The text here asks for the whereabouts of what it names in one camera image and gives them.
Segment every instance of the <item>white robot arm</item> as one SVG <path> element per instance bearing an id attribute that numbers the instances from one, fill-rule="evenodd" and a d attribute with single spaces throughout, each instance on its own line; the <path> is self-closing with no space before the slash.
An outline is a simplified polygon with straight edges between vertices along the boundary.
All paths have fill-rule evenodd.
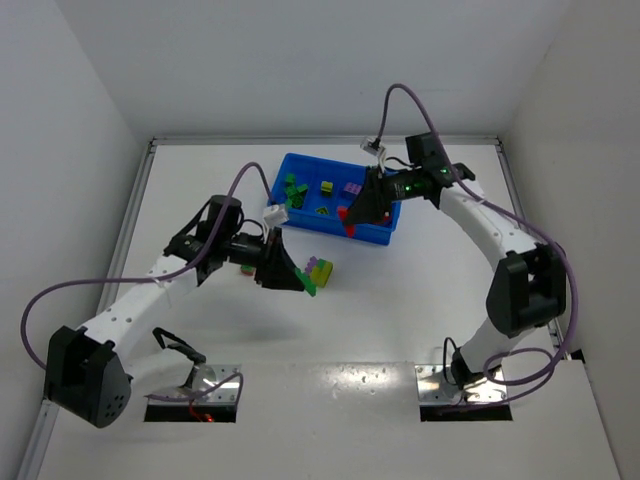
<path id="1" fill-rule="evenodd" d="M 302 273 L 284 249 L 282 230 L 271 228 L 266 238 L 241 233 L 242 204 L 232 199 L 223 213 L 225 199 L 213 196 L 208 202 L 207 218 L 200 218 L 203 208 L 171 239 L 148 272 L 149 282 L 134 285 L 79 328 L 62 327 L 52 335 L 45 397 L 101 428 L 113 423 L 124 410 L 133 385 L 144 388 L 146 393 L 158 379 L 187 380 L 191 369 L 204 364 L 206 358 L 168 332 L 164 336 L 173 343 L 166 345 L 161 354 L 133 365 L 128 363 L 129 356 L 163 312 L 200 286 L 225 261 L 255 267 L 254 279 L 264 288 L 309 291 Z M 213 232 L 218 215 L 224 218 L 219 223 L 221 227 Z M 207 243 L 211 246 L 202 256 Z M 185 269 L 198 255 L 202 260 Z M 165 348 L 162 334 L 158 329 L 153 333 Z"/>
<path id="2" fill-rule="evenodd" d="M 487 318 L 454 352 L 451 373 L 460 389 L 484 377 L 488 359 L 512 351 L 534 328 L 566 308 L 566 272 L 561 259 L 454 182 L 431 134 L 406 138 L 410 169 L 386 175 L 369 167 L 365 182 L 343 219 L 345 226 L 382 221 L 391 203 L 423 197 L 453 219 L 480 249 L 494 271 L 486 299 Z M 464 185 L 484 192 L 465 165 L 456 164 Z M 496 359 L 489 370 L 500 366 Z"/>

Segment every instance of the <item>metal mounting plate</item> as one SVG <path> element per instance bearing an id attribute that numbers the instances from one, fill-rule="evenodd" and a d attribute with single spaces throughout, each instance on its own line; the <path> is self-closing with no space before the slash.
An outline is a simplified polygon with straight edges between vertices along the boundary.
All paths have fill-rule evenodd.
<path id="1" fill-rule="evenodd" d="M 221 380 L 229 375 L 239 372 L 240 365 L 196 365 L 194 367 L 194 376 L 192 387 L 186 386 L 163 388 L 154 392 L 156 395 L 165 395 L 167 397 L 184 397 L 197 390 L 206 390 L 213 387 Z M 232 381 L 223 384 L 218 390 L 210 393 L 193 402 L 194 405 L 206 405 L 216 407 L 233 406 L 238 398 L 238 389 L 240 382 L 234 378 Z M 149 400 L 149 405 L 159 406 L 175 406 L 175 403 L 162 402 L 158 400 Z"/>
<path id="2" fill-rule="evenodd" d="M 464 390 L 459 390 L 457 386 L 451 385 L 445 380 L 442 365 L 416 365 L 415 370 L 420 406 L 471 405 L 497 402 L 507 398 L 507 387 L 487 379 L 482 379 L 467 385 Z M 498 380 L 504 379 L 501 368 L 496 371 L 495 377 Z"/>

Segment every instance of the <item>cable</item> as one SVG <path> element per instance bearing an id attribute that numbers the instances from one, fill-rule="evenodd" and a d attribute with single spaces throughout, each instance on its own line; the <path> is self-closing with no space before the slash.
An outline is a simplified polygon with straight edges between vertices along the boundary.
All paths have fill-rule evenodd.
<path id="1" fill-rule="evenodd" d="M 244 220 L 242 220 L 242 224 L 240 225 L 240 228 L 238 229 L 238 231 L 240 231 L 242 229 L 242 226 L 245 223 L 251 223 L 253 225 L 257 225 L 260 228 L 260 238 L 264 239 L 265 237 L 265 232 L 264 232 L 264 226 L 257 220 L 254 220 L 252 218 L 245 218 Z"/>
<path id="2" fill-rule="evenodd" d="M 198 265 L 207 255 L 207 252 L 209 251 L 209 248 L 211 247 L 211 244 L 213 243 L 213 240 L 216 234 L 218 233 L 218 230 L 220 229 L 220 225 L 222 224 L 224 215 L 227 212 L 227 209 L 229 208 L 229 204 L 231 203 L 233 193 L 238 187 L 238 184 L 240 183 L 240 179 L 251 167 L 254 167 L 258 170 L 258 172 L 260 173 L 260 177 L 262 178 L 262 183 L 264 185 L 264 188 L 267 192 L 267 196 L 269 197 L 269 200 L 271 202 L 275 202 L 275 200 L 273 199 L 273 195 L 271 194 L 271 190 L 269 190 L 269 184 L 267 183 L 267 178 L 264 174 L 264 171 L 262 170 L 262 167 L 260 167 L 260 165 L 258 165 L 256 162 L 247 163 L 244 167 L 240 169 L 240 171 L 238 172 L 238 175 L 231 183 L 231 187 L 229 187 L 229 192 L 227 193 L 227 196 L 224 199 L 224 203 L 222 204 L 222 208 L 218 213 L 218 217 L 216 218 L 216 221 L 213 224 L 213 228 L 211 229 L 209 238 L 207 238 L 207 241 L 204 243 L 204 245 L 200 249 L 200 252 L 196 256 L 196 258 L 194 258 L 191 262 L 189 262 L 184 267 L 176 270 L 175 272 L 167 273 L 165 275 L 160 275 L 155 278 L 154 277 L 131 277 L 131 278 L 90 278 L 90 279 L 83 279 L 83 280 L 70 280 L 67 282 L 57 283 L 55 285 L 47 287 L 44 290 L 42 290 L 40 293 L 38 293 L 36 296 L 34 296 L 25 307 L 24 312 L 22 313 L 22 319 L 20 320 L 20 339 L 22 340 L 22 344 L 24 345 L 24 348 L 27 351 L 27 354 L 31 357 L 31 359 L 40 368 L 42 368 L 43 370 L 46 369 L 46 364 L 38 357 L 35 350 L 31 346 L 31 343 L 29 342 L 29 337 L 27 336 L 27 321 L 29 319 L 29 313 L 31 313 L 33 306 L 36 304 L 38 300 L 40 300 L 42 297 L 44 297 L 45 295 L 48 295 L 51 292 L 55 292 L 56 290 L 60 290 L 61 288 L 66 288 L 66 287 L 74 287 L 77 285 L 103 285 L 103 284 L 111 284 L 111 283 L 120 284 L 120 283 L 164 282 L 166 280 L 171 280 L 172 278 L 175 278 L 191 270 L 193 267 Z"/>
<path id="3" fill-rule="evenodd" d="M 567 279 L 569 281 L 569 291 L 571 293 L 571 312 L 569 314 L 569 325 L 567 327 L 567 332 L 565 334 L 564 340 L 562 341 L 562 343 L 560 344 L 558 351 L 556 352 L 556 354 L 551 357 L 551 360 L 549 361 L 549 363 L 547 365 L 545 365 L 543 368 L 541 368 L 538 372 L 533 373 L 531 375 L 528 375 L 524 378 L 520 378 L 517 380 L 492 380 L 494 383 L 498 384 L 498 385 L 504 385 L 504 386 L 520 386 L 520 385 L 526 385 L 528 383 L 533 382 L 534 380 L 538 380 L 540 378 L 542 378 L 545 375 L 548 375 L 550 377 L 551 374 L 553 374 L 553 370 L 556 367 L 556 365 L 560 362 L 560 360 L 562 360 L 562 358 L 564 357 L 564 355 L 567 353 L 568 349 L 569 349 L 569 344 L 571 343 L 571 341 L 573 340 L 573 337 L 575 336 L 575 332 L 576 332 L 576 328 L 577 328 L 577 323 L 578 323 L 578 287 L 577 287 L 577 282 L 576 282 L 576 278 L 575 278 L 575 274 L 573 272 L 573 268 L 571 267 L 571 265 L 569 264 L 569 261 L 564 253 L 564 251 L 562 250 L 562 248 L 560 248 L 560 246 L 543 230 L 541 230 L 540 228 L 536 227 L 535 225 L 533 225 L 532 223 L 530 223 L 529 221 L 527 221 L 524 218 L 519 217 L 518 215 L 515 215 L 513 213 L 511 213 L 508 210 L 505 210 L 504 208 L 489 202 L 488 200 L 485 200 L 484 198 L 480 197 L 479 195 L 477 195 L 473 190 L 471 190 L 469 187 L 467 187 L 464 182 L 462 181 L 462 179 L 460 178 L 460 175 L 458 175 L 458 171 L 453 167 L 453 164 L 451 162 L 451 159 L 449 158 L 449 155 L 447 154 L 447 151 L 444 148 L 444 145 L 442 144 L 442 140 L 440 139 L 440 135 L 438 134 L 438 131 L 436 130 L 433 122 L 431 121 L 431 118 L 429 117 L 429 114 L 427 113 L 427 110 L 425 108 L 425 106 L 422 104 L 422 102 L 420 101 L 420 99 L 418 98 L 418 96 L 416 95 L 416 93 L 411 90 L 409 87 L 407 87 L 406 85 L 402 84 L 402 83 L 394 83 L 393 85 L 391 85 L 388 89 L 387 89 L 387 93 L 385 95 L 384 98 L 384 108 L 382 111 L 382 121 L 380 122 L 380 130 L 378 131 L 378 136 L 376 138 L 376 141 L 379 143 L 380 139 L 382 138 L 382 134 L 384 133 L 384 129 L 387 123 L 387 112 L 389 109 L 389 97 L 391 95 L 391 92 L 393 92 L 395 89 L 400 89 L 403 90 L 407 95 L 409 95 L 411 97 L 411 99 L 414 101 L 414 103 L 416 104 L 416 106 L 418 107 L 418 110 L 420 110 L 420 113 L 422 114 L 422 117 L 424 118 L 425 122 L 427 123 L 429 130 L 431 132 L 431 134 L 433 135 L 434 140 L 436 141 L 436 146 L 438 147 L 438 150 L 440 150 L 440 153 L 442 155 L 442 157 L 445 160 L 445 163 L 447 165 L 447 167 L 449 168 L 449 170 L 451 171 L 451 174 L 453 175 L 454 180 L 456 181 L 456 183 L 460 186 L 460 188 L 462 188 L 462 190 L 469 195 L 471 198 L 473 198 L 474 200 L 476 200 L 477 202 L 483 202 L 484 205 L 486 205 L 487 207 L 489 207 L 491 210 L 494 210 L 495 212 L 498 212 L 499 214 L 519 223 L 520 225 L 523 225 L 525 227 L 527 227 L 530 231 L 532 231 L 533 233 L 535 233 L 538 237 L 540 237 L 542 240 L 544 240 L 547 244 L 549 244 L 549 246 L 553 249 L 553 251 L 560 257 L 560 260 L 562 262 L 562 265 L 564 266 L 565 271 L 567 272 Z M 511 354 L 515 354 L 515 352 L 517 353 L 524 353 L 524 352 L 528 352 L 531 351 L 529 349 L 520 349 L 520 350 L 514 350 L 514 352 L 512 352 Z M 493 355 L 492 357 L 490 357 L 484 364 L 483 368 L 482 368 L 482 372 L 483 374 L 487 377 L 487 378 L 491 378 L 491 373 L 489 372 L 489 367 L 491 366 L 491 363 L 494 362 L 495 360 L 501 360 L 505 357 L 510 356 L 511 354 L 507 353 L 499 353 L 496 355 Z M 549 378 L 545 378 L 542 382 L 540 382 L 540 384 L 544 384 L 546 382 L 549 381 Z M 540 388 L 540 384 L 536 385 L 536 387 L 532 388 L 531 390 L 525 392 L 524 394 L 521 394 L 520 396 L 516 396 L 517 398 L 522 398 L 525 395 L 528 395 L 529 393 L 532 393 L 533 391 L 537 390 L 538 388 Z"/>
<path id="4" fill-rule="evenodd" d="M 193 418 L 195 418 L 199 422 L 202 421 L 202 418 L 200 418 L 200 414 L 193 409 L 193 400 L 189 402 L 189 415 L 191 415 Z"/>
<path id="5" fill-rule="evenodd" d="M 551 362 L 551 360 L 553 359 L 552 355 L 547 352 L 544 348 L 538 348 L 538 347 L 528 347 L 528 348 L 520 348 L 518 350 L 513 350 L 509 355 L 506 356 L 511 356 L 511 355 L 518 355 L 521 353 L 531 353 L 531 352 L 535 352 L 535 353 L 544 353 L 548 358 L 549 358 L 549 362 Z M 548 372 L 546 375 L 546 377 L 538 384 L 534 385 L 533 387 L 531 387 L 529 390 L 525 390 L 524 392 L 518 393 L 517 395 L 514 395 L 513 397 L 509 397 L 509 398 L 505 398 L 504 400 L 498 400 L 497 402 L 490 402 L 490 403 L 478 403 L 478 404 L 466 404 L 466 405 L 454 405 L 451 407 L 444 407 L 441 412 L 442 413 L 447 413 L 447 412 L 460 412 L 460 411 L 470 411 L 470 410 L 480 410 L 482 408 L 488 408 L 488 407 L 499 407 L 500 405 L 507 405 L 515 400 L 518 400 L 520 398 L 524 398 L 527 395 L 531 395 L 533 392 L 540 390 L 542 387 L 544 387 L 549 380 L 551 380 L 551 377 L 553 376 L 553 372 L 554 370 L 552 369 L 550 372 Z M 493 376 L 489 375 L 487 377 L 487 379 L 490 382 L 493 382 L 495 384 L 500 384 L 498 381 L 496 381 L 495 378 L 493 378 Z"/>
<path id="6" fill-rule="evenodd" d="M 449 376 L 447 375 L 447 345 L 451 343 L 453 346 L 453 351 L 455 352 L 458 349 L 456 342 L 451 337 L 446 337 L 444 339 L 444 345 L 442 346 L 442 375 L 444 376 L 445 382 L 449 385 L 458 386 L 457 383 L 451 382 L 449 380 Z"/>
<path id="7" fill-rule="evenodd" d="M 400 165 L 402 165 L 404 167 L 407 167 L 407 168 L 414 168 L 413 165 L 411 165 L 408 162 L 405 162 L 404 160 L 402 160 L 402 159 L 400 159 L 398 157 L 387 157 L 387 158 L 384 159 L 384 163 L 387 163 L 389 160 L 394 160 L 394 161 L 398 162 Z"/>
<path id="8" fill-rule="evenodd" d="M 234 403 L 234 408 L 237 410 L 238 408 L 238 403 L 240 403 L 240 395 L 242 395 L 242 388 L 244 387 L 244 375 L 242 375 L 242 372 L 234 372 L 231 375 L 229 375 L 227 378 L 223 379 L 220 381 L 220 383 L 217 383 L 216 385 L 209 387 L 205 390 L 202 391 L 198 391 L 198 392 L 193 392 L 189 395 L 185 395 L 184 397 L 167 397 L 165 395 L 156 395 L 156 394 L 149 394 L 146 395 L 146 397 L 149 400 L 157 400 L 159 402 L 168 402 L 168 403 L 182 403 L 182 402 L 192 402 L 194 400 L 198 400 L 202 397 L 206 397 L 207 395 L 209 395 L 210 393 L 215 392 L 217 389 L 219 389 L 222 385 L 224 385 L 225 383 L 233 380 L 234 378 L 238 378 L 238 393 L 236 394 L 236 401 Z"/>

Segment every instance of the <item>blue plastic bin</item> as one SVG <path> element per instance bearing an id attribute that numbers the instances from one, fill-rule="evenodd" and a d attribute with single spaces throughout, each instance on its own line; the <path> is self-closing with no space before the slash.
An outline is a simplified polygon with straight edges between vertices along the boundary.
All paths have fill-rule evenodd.
<path id="1" fill-rule="evenodd" d="M 289 173 L 296 176 L 296 186 L 307 184 L 309 191 L 301 209 L 289 209 L 289 221 L 285 225 L 346 237 L 347 234 L 338 218 L 337 209 L 338 207 L 349 207 L 353 199 L 345 198 L 342 195 L 342 190 L 349 182 L 362 185 L 365 167 L 288 153 L 280 165 L 278 177 L 272 188 L 277 203 L 285 203 L 287 199 L 284 189 L 285 177 Z M 323 181 L 333 183 L 331 197 L 322 195 L 320 184 Z M 320 207 L 326 207 L 329 210 L 329 215 L 316 213 L 316 209 Z M 357 225 L 353 238 L 379 245 L 389 245 L 391 234 L 398 223 L 398 217 L 400 217 L 399 202 L 392 205 L 391 220 L 386 225 Z"/>

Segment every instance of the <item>white wall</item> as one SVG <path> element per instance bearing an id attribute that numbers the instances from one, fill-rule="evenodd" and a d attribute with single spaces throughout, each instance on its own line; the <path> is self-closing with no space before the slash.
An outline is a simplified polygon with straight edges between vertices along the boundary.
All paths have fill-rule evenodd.
<path id="1" fill-rule="evenodd" d="M 445 133 L 506 128 L 569 0 L 57 0 L 131 125 L 360 134 L 413 86 Z M 398 95 L 389 132 L 420 118 Z"/>
<path id="2" fill-rule="evenodd" d="M 626 479 L 640 478 L 640 2 L 574 2 L 506 137 L 527 214 L 575 265 L 576 346 Z"/>
<path id="3" fill-rule="evenodd" d="M 42 396 L 18 323 L 42 288 L 106 273 L 142 147 L 53 0 L 0 4 L 0 478 L 14 478 Z M 97 305 L 53 294 L 29 332 L 47 338 Z"/>

